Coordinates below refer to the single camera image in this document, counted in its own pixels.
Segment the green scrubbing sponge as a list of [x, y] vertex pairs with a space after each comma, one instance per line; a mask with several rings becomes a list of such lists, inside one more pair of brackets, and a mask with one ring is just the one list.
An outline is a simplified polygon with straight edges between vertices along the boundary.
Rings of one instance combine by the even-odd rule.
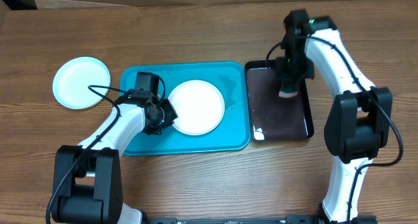
[[289, 98], [296, 97], [297, 95], [298, 95], [297, 89], [282, 87], [279, 91], [278, 97], [289, 99]]

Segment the pink white plate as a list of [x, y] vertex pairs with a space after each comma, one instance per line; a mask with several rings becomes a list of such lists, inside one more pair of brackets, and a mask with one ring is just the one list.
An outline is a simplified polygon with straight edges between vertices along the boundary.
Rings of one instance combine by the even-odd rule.
[[169, 95], [177, 118], [173, 127], [190, 136], [205, 135], [222, 121], [225, 101], [213, 84], [203, 80], [189, 80], [176, 86]]

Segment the light blue plate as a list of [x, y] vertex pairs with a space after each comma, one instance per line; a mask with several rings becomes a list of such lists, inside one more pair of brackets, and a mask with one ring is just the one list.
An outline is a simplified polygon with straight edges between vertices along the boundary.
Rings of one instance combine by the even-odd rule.
[[103, 99], [92, 92], [89, 86], [105, 86], [96, 91], [106, 95], [110, 81], [110, 72], [102, 61], [94, 57], [76, 57], [66, 62], [56, 72], [52, 90], [59, 104], [80, 110], [94, 106]]

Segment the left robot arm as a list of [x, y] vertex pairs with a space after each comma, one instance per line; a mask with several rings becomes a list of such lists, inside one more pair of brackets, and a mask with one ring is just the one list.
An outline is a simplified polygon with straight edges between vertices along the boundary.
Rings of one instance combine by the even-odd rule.
[[134, 88], [111, 102], [111, 114], [91, 136], [58, 149], [47, 223], [148, 222], [123, 201], [120, 158], [137, 134], [161, 135], [178, 117], [158, 93], [163, 84], [156, 74], [138, 72]]

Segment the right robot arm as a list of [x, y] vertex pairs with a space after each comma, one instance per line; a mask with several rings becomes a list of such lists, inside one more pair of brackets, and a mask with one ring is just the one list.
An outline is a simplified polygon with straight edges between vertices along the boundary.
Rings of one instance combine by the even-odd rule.
[[317, 222], [376, 223], [374, 216], [360, 216], [357, 205], [366, 172], [377, 166], [374, 158], [394, 128], [392, 94], [363, 75], [330, 17], [310, 18], [304, 9], [292, 10], [283, 24], [285, 36], [277, 46], [285, 56], [272, 62], [279, 95], [294, 95], [297, 85], [318, 69], [333, 98], [324, 128], [332, 170]]

